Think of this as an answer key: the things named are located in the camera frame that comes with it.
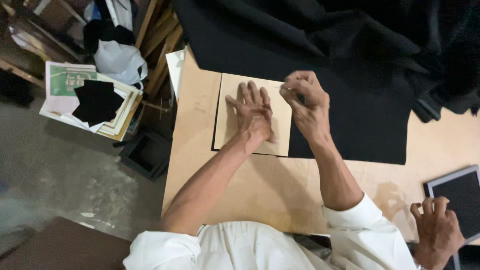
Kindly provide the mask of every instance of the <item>stack of papers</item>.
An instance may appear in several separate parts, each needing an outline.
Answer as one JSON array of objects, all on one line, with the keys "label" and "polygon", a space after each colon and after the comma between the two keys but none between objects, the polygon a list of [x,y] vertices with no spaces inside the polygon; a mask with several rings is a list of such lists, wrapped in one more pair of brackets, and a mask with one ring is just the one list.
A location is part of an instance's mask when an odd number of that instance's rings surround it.
[{"label": "stack of papers", "polygon": [[[123,139],[133,114],[142,100],[142,91],[97,73],[94,65],[48,61],[46,75],[47,99],[39,114],[118,141]],[[83,86],[85,79],[113,83],[114,92],[124,99],[114,119],[89,126],[88,123],[72,115],[79,105],[74,89]]]}]

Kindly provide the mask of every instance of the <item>hand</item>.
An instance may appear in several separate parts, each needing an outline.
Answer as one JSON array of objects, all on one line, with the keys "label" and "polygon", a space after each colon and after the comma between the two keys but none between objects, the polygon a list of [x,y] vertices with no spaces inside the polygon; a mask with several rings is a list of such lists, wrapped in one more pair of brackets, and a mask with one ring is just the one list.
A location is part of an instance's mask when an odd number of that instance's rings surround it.
[{"label": "hand", "polygon": [[[410,207],[410,212],[417,221],[420,239],[414,258],[428,270],[443,269],[450,256],[465,241],[455,212],[447,210],[448,202],[445,197],[426,198],[422,204],[414,203]],[[419,212],[420,206],[423,207],[423,215]]]},{"label": "hand", "polygon": [[243,100],[235,100],[227,95],[225,100],[227,104],[234,107],[237,111],[239,123],[239,136],[245,136],[252,144],[251,152],[255,151],[263,141],[276,143],[275,133],[272,130],[272,108],[270,107],[270,97],[265,87],[258,91],[253,81],[248,82],[248,86],[241,82],[239,91],[243,95]]},{"label": "hand", "polygon": [[[330,97],[322,89],[313,71],[295,71],[290,74],[280,89],[280,94],[292,108],[295,124],[307,141],[331,143],[328,110]],[[297,94],[303,94],[302,104]]]}]

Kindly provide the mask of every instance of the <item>wooden table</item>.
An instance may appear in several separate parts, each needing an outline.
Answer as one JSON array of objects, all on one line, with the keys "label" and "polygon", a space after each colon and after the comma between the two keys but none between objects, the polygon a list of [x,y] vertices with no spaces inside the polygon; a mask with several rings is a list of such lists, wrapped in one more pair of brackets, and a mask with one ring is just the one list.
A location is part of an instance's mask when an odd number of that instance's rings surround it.
[{"label": "wooden table", "polygon": [[[163,212],[216,154],[211,147],[221,73],[200,70],[191,50],[186,52]],[[384,216],[406,240],[414,240],[418,236],[409,207],[424,199],[422,183],[480,164],[480,120],[469,112],[442,110],[439,122],[423,124],[412,112],[406,165],[345,162]],[[207,223],[257,221],[284,232],[326,233],[321,205],[315,160],[252,155],[235,173]]]}]

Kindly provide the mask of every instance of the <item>black cloth scraps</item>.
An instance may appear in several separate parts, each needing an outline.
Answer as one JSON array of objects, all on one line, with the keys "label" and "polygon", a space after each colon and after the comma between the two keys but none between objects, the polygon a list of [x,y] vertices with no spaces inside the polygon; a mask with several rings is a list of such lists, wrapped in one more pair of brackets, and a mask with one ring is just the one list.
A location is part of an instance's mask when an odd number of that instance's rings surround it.
[{"label": "black cloth scraps", "polygon": [[132,31],[121,25],[114,27],[110,21],[95,19],[84,27],[85,51],[89,54],[95,54],[98,50],[98,40],[115,40],[123,45],[133,45],[135,43]]},{"label": "black cloth scraps", "polygon": [[115,93],[113,83],[85,80],[85,85],[75,88],[80,105],[73,116],[94,126],[116,117],[124,99]]},{"label": "black cloth scraps", "polygon": [[[277,81],[313,70],[330,95],[331,133],[343,158],[405,164],[412,108],[462,112],[469,108],[463,93],[477,97],[478,3],[174,0],[174,7],[200,68]],[[470,57],[456,61],[462,48]],[[449,76],[458,66],[469,72],[449,90],[455,96],[433,95],[458,81]],[[440,104],[431,96],[442,96]],[[313,157],[294,124],[289,157]]]}]

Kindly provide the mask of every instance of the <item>white plastic bag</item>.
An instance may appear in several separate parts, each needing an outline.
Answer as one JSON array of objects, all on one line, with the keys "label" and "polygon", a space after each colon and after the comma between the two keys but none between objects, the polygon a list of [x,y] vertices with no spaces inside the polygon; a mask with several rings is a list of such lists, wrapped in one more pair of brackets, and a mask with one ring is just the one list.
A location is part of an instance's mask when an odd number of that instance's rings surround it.
[{"label": "white plastic bag", "polygon": [[128,85],[140,82],[148,72],[147,63],[140,51],[134,46],[122,45],[117,41],[99,40],[95,63],[100,73]]}]

